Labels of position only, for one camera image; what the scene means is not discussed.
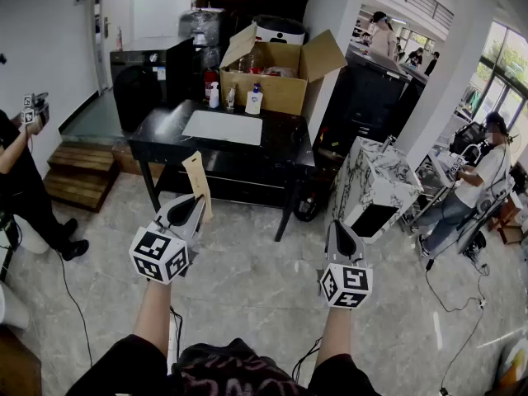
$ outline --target man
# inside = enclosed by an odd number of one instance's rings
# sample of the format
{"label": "man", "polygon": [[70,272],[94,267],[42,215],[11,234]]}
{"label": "man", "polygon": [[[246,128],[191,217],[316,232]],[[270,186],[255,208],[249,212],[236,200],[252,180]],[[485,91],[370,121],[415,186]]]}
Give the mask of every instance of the man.
{"label": "man", "polygon": [[457,173],[457,179],[462,182],[455,192],[434,204],[415,223],[416,226],[429,226],[438,222],[428,238],[418,236],[422,257],[429,257],[456,226],[473,212],[483,192],[508,174],[511,159],[507,127],[496,111],[486,117],[486,140],[493,149],[480,160],[477,167],[463,166],[464,171]]}
{"label": "man", "polygon": [[410,64],[416,70],[420,70],[420,65],[422,64],[422,54],[423,54],[423,48],[420,47],[416,51],[411,51],[409,53],[409,56],[407,57],[407,60],[405,60],[405,63]]}
{"label": "man", "polygon": [[427,66],[427,69],[424,72],[427,76],[429,76],[431,74],[431,72],[433,71],[433,69],[435,68],[436,61],[440,57],[440,53],[438,53],[438,51],[435,51],[432,55],[433,55],[434,59],[431,60],[431,62],[429,63],[429,66]]}
{"label": "man", "polygon": [[88,241],[69,242],[77,220],[62,225],[51,210],[50,196],[27,148],[28,139],[41,129],[40,117],[25,126],[20,115],[9,120],[0,111],[0,204],[25,219],[65,261],[70,261],[88,250]]}
{"label": "man", "polygon": [[170,303],[171,285],[151,280],[134,334],[118,341],[67,396],[379,396],[351,358],[351,312],[340,308],[331,308],[328,313],[308,389],[295,383],[270,358],[258,356],[241,339],[223,347],[204,343],[190,346],[167,376]]}

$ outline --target white marble stand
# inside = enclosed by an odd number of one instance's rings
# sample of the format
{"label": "white marble stand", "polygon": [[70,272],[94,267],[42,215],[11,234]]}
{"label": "white marble stand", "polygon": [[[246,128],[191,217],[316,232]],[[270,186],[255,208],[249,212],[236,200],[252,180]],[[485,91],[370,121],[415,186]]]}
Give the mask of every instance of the white marble stand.
{"label": "white marble stand", "polygon": [[350,226],[365,243],[373,243],[423,193],[405,155],[381,143],[356,138],[332,184],[325,217]]}

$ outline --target cardboard box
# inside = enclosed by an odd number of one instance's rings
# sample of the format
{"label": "cardboard box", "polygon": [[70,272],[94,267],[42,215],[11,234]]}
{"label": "cardboard box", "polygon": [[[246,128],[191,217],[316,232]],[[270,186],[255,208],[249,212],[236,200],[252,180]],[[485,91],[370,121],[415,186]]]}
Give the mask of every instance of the cardboard box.
{"label": "cardboard box", "polygon": [[[347,64],[330,30],[324,31],[305,45],[255,42],[257,26],[250,25],[231,37],[229,48],[220,64],[222,103],[229,88],[236,86],[235,105],[246,106],[248,92],[253,84],[260,83],[264,94],[261,108],[291,115],[300,115],[308,83],[317,81],[327,73]],[[297,78],[227,72],[234,61],[248,54],[254,45],[264,54],[265,66],[291,68]]]}

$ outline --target tile floor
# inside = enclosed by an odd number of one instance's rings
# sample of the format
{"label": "tile floor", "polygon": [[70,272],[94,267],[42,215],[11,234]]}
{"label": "tile floor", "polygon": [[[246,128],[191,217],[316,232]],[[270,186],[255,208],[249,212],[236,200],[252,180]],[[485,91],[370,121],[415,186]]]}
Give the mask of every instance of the tile floor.
{"label": "tile floor", "polygon": [[[162,203],[171,196],[163,195]],[[77,235],[90,240],[81,259],[66,263],[66,277],[87,321],[94,360],[132,331],[145,287],[131,265],[128,248],[153,209],[141,177],[121,174],[101,213],[55,205],[61,221],[79,220]],[[328,310],[318,296],[316,269],[322,265],[321,219],[304,224],[292,218],[280,243],[273,236],[279,210],[214,201],[214,218],[197,239],[199,256],[186,279],[172,286],[172,304],[184,318],[183,347],[197,342],[225,345],[241,337],[257,353],[291,371],[321,336]],[[445,385],[457,396],[482,395],[493,380],[504,341],[524,332],[528,269],[518,246],[504,247],[487,235],[481,262],[491,267],[482,279],[488,305],[476,333],[453,364]],[[394,226],[370,246],[374,290],[366,306],[351,313],[352,353],[357,365],[384,395],[438,395],[451,358],[479,317],[476,304],[444,313],[427,287],[413,239]],[[45,395],[60,395],[88,368],[81,318],[66,294],[54,252],[19,250],[7,283],[30,307],[22,341],[42,360]],[[439,258],[429,275],[448,307],[477,295],[478,274],[454,252]],[[433,313],[440,320],[439,350]],[[302,370],[306,382],[314,367]]]}

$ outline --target sneaker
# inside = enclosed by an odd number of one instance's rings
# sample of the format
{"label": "sneaker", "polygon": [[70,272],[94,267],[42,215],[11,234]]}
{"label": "sneaker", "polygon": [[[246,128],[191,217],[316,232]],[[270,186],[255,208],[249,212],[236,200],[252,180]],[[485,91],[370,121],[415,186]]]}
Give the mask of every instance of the sneaker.
{"label": "sneaker", "polygon": [[418,235],[418,246],[420,248],[420,255],[422,256],[422,258],[427,258],[429,257],[429,251],[427,251],[424,247],[423,247],[423,241],[425,241],[425,238],[423,237],[423,235]]}
{"label": "sneaker", "polygon": [[63,228],[64,228],[64,234],[66,235],[67,238],[73,235],[73,232],[77,230],[77,226],[78,226],[78,223],[76,219],[70,219],[66,222]]}
{"label": "sneaker", "polygon": [[68,246],[68,249],[63,251],[60,255],[62,255],[65,261],[72,261],[74,258],[80,257],[86,253],[89,247],[90,244],[86,239],[83,239],[82,241],[71,242]]}

